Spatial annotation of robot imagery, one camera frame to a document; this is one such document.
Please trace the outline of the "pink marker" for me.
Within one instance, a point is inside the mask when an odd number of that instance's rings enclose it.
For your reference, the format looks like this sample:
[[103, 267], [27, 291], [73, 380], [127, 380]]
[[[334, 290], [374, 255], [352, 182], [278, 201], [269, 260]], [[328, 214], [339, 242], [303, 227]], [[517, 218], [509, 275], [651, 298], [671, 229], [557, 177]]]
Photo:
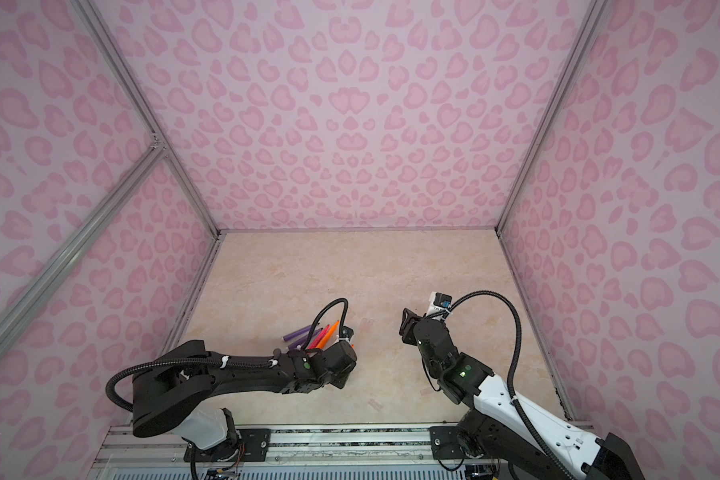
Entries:
[[314, 349], [317, 347], [317, 345], [320, 343], [322, 338], [329, 332], [331, 326], [328, 325], [324, 327], [319, 333], [316, 334], [316, 336], [310, 341], [307, 348], [308, 349]]

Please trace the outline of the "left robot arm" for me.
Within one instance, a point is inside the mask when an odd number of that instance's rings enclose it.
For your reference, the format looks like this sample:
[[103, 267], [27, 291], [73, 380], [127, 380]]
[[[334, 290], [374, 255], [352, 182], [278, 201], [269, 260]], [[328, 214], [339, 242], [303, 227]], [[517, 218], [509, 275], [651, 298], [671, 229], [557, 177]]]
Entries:
[[241, 456], [244, 440], [229, 409], [206, 408], [204, 401], [250, 392], [307, 394], [327, 385], [342, 389], [356, 363], [344, 340], [325, 350], [276, 349], [268, 357], [226, 355], [191, 340], [114, 374], [105, 393], [132, 414], [134, 436], [171, 433], [187, 442], [187, 462], [226, 461]]

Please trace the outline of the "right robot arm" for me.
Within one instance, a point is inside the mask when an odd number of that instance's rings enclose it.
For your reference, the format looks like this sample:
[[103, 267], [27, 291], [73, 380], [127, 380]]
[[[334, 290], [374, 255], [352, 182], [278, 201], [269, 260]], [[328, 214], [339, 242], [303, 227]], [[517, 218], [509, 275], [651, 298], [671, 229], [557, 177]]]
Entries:
[[537, 479], [644, 477], [625, 440], [601, 438], [512, 393], [498, 373], [457, 349], [441, 319], [404, 309], [399, 333], [418, 349], [436, 389], [468, 407], [456, 426], [466, 457], [497, 457]]

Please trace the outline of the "orange marker in group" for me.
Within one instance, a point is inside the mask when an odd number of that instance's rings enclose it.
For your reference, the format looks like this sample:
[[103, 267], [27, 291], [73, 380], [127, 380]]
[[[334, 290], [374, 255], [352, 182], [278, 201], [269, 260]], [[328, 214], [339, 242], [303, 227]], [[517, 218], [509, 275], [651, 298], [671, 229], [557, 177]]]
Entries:
[[339, 322], [339, 321], [336, 321], [335, 323], [333, 323], [333, 324], [331, 325], [331, 328], [330, 328], [329, 332], [322, 338], [322, 340], [320, 341], [320, 343], [317, 345], [316, 348], [322, 349], [322, 348], [325, 346], [325, 344], [326, 344], [327, 341], [331, 338], [331, 336], [333, 335], [333, 333], [335, 332], [335, 330], [337, 329], [337, 327], [339, 326], [339, 324], [340, 324], [340, 322]]

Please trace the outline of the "lower purple marker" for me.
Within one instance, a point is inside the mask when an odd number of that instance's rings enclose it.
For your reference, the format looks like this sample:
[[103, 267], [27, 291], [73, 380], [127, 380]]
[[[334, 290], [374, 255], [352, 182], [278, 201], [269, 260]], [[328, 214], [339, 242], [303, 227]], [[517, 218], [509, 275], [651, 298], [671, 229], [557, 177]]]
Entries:
[[292, 341], [288, 344], [289, 350], [303, 349], [309, 346], [309, 344], [321, 333], [321, 329], [318, 328], [311, 335], [305, 334], [302, 337]]

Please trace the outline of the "upper purple marker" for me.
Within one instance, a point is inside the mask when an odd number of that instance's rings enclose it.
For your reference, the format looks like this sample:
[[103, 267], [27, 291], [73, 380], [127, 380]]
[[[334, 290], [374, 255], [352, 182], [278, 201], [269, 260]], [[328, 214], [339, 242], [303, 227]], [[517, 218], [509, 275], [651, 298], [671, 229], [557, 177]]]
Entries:
[[282, 339], [283, 339], [285, 342], [293, 341], [293, 340], [295, 340], [295, 339], [301, 338], [301, 337], [303, 337], [304, 335], [306, 335], [306, 334], [310, 331], [310, 329], [311, 329], [310, 326], [302, 327], [302, 328], [300, 328], [300, 329], [298, 329], [298, 330], [292, 331], [292, 332], [284, 335], [284, 336], [282, 337]]

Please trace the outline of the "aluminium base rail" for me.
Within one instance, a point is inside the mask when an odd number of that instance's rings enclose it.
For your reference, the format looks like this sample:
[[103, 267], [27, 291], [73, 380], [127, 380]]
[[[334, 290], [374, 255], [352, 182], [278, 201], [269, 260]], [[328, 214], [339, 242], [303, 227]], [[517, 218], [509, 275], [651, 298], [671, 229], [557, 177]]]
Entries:
[[452, 423], [250, 425], [237, 459], [185, 460], [172, 434], [113, 427], [91, 479], [506, 479], [505, 461], [460, 453]]

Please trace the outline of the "diagonal aluminium frame bar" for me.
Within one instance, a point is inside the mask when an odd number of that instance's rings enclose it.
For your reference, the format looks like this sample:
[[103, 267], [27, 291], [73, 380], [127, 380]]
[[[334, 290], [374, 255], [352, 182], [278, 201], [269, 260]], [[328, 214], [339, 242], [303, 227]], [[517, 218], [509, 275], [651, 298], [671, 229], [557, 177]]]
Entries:
[[163, 151], [164, 143], [155, 141], [0, 314], [0, 361], [163, 159]]

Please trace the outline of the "right corner aluminium post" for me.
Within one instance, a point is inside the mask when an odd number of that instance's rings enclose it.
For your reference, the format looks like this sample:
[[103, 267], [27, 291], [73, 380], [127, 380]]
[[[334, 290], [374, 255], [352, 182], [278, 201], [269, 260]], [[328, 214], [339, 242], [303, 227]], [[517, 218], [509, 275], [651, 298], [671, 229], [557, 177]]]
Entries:
[[575, 85], [586, 59], [593, 48], [603, 24], [607, 22], [612, 10], [613, 1], [591, 1], [581, 28], [574, 37], [571, 51], [562, 64], [558, 79], [554, 83], [551, 95], [546, 102], [543, 114], [531, 139], [531, 143], [521, 163], [518, 175], [510, 189], [507, 203], [502, 210], [495, 227], [496, 235], [501, 238], [508, 228], [511, 216], [520, 202], [520, 196], [538, 160], [542, 148], [552, 132], [559, 114], [562, 112], [567, 97]]

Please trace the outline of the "corner aluminium post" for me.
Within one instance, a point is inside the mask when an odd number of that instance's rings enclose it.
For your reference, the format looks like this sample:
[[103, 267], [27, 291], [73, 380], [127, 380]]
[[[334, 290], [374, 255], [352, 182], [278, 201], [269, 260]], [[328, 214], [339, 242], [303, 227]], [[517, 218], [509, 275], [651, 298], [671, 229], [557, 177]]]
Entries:
[[190, 205], [200, 217], [202, 223], [214, 239], [221, 235], [221, 229], [213, 220], [210, 210], [203, 201], [198, 188], [192, 182], [187, 169], [182, 164], [174, 147], [168, 140], [165, 129], [150, 104], [147, 95], [128, 65], [114, 35], [104, 21], [94, 1], [74, 0], [70, 2], [84, 27], [88, 30], [99, 52], [103, 55], [112, 73], [119, 82], [126, 98], [137, 116], [153, 137], [156, 145], [165, 151], [166, 160], [172, 174], [188, 198]]
[[552, 132], [559, 114], [562, 112], [567, 97], [575, 85], [586, 59], [593, 48], [603, 24], [607, 22], [612, 10], [613, 1], [591, 1], [581, 28], [574, 37], [571, 51], [562, 64], [558, 79], [554, 83], [551, 95], [546, 102], [543, 114], [531, 139], [531, 143], [521, 163], [518, 175], [510, 189], [507, 203], [502, 210], [495, 227], [496, 235], [501, 238], [508, 228], [511, 216], [520, 202], [520, 196], [538, 160], [542, 148]]

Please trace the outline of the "left corner aluminium post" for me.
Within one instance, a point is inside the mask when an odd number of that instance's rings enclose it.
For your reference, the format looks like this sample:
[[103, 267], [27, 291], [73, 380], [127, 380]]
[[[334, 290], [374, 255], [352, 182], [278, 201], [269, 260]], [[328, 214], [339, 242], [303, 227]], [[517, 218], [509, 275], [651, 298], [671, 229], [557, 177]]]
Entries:
[[156, 145], [165, 151], [166, 160], [172, 174], [188, 198], [190, 205], [200, 217], [202, 223], [214, 239], [221, 235], [221, 229], [213, 220], [210, 210], [203, 201], [198, 188], [192, 182], [187, 169], [182, 164], [174, 147], [168, 140], [165, 129], [150, 104], [147, 95], [128, 65], [114, 35], [104, 21], [94, 1], [74, 0], [70, 2], [84, 27], [88, 30], [99, 52], [103, 55], [112, 73], [119, 82], [126, 98], [137, 116], [153, 137]]

